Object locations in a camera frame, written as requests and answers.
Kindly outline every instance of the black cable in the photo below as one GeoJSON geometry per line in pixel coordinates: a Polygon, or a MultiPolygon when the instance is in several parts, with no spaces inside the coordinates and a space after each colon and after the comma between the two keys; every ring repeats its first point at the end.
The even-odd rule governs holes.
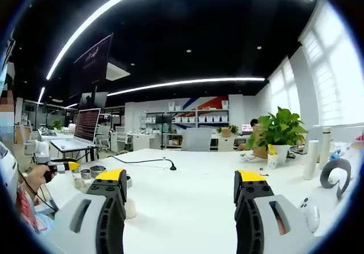
{"type": "Polygon", "coordinates": [[[172,166],[170,167],[170,170],[176,170],[176,166],[174,165],[174,163],[172,162],[172,160],[170,159],[149,159],[149,160],[143,160],[143,161],[123,161],[121,159],[118,159],[117,157],[115,156],[108,156],[108,157],[113,157],[115,158],[116,160],[120,161],[120,162],[123,162],[123,163],[126,163],[126,164],[133,164],[133,163],[144,163],[144,162],[153,162],[153,161],[169,161],[172,166]]]}
{"type": "Polygon", "coordinates": [[[51,207],[45,200],[41,199],[41,197],[38,195],[38,193],[35,192],[35,190],[32,189],[32,187],[28,184],[27,180],[25,179],[25,177],[23,176],[22,172],[18,170],[18,173],[22,176],[24,182],[27,184],[28,188],[31,190],[31,192],[37,196],[40,200],[43,201],[43,203],[45,203],[50,209],[52,209],[55,213],[57,212],[57,210],[54,207],[51,207]]]}

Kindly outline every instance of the window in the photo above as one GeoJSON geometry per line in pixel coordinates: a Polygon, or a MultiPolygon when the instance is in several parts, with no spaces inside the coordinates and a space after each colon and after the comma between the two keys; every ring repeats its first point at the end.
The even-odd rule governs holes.
{"type": "Polygon", "coordinates": [[[301,42],[315,82],[320,125],[364,122],[363,107],[357,104],[364,100],[360,60],[329,3],[318,2],[301,42]]]}
{"type": "Polygon", "coordinates": [[[287,108],[292,113],[300,114],[295,76],[291,64],[285,59],[270,78],[271,112],[277,113],[278,106],[287,108]]]}

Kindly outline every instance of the cardboard box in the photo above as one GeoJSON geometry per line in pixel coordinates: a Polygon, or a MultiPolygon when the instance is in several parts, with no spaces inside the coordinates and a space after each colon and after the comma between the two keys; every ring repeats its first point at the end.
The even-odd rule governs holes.
{"type": "Polygon", "coordinates": [[[223,127],[221,128],[221,136],[223,138],[229,138],[233,135],[233,133],[231,133],[231,130],[229,127],[223,127]]]}

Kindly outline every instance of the white bottle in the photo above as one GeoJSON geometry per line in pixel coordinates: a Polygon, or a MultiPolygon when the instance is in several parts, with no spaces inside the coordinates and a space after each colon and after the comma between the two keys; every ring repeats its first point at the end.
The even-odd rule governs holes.
{"type": "Polygon", "coordinates": [[[327,162],[329,162],[330,156],[330,139],[331,139],[331,128],[322,128],[322,146],[320,153],[320,163],[319,168],[322,170],[327,162]]]}
{"type": "Polygon", "coordinates": [[[308,153],[304,157],[303,179],[311,180],[316,169],[319,155],[319,141],[317,139],[308,142],[308,153]]]}

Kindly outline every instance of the cup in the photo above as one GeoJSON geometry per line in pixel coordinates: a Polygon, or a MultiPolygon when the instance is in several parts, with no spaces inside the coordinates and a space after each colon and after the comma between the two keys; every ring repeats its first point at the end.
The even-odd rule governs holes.
{"type": "Polygon", "coordinates": [[[268,155],[268,167],[274,169],[278,164],[278,155],[268,155]]]}

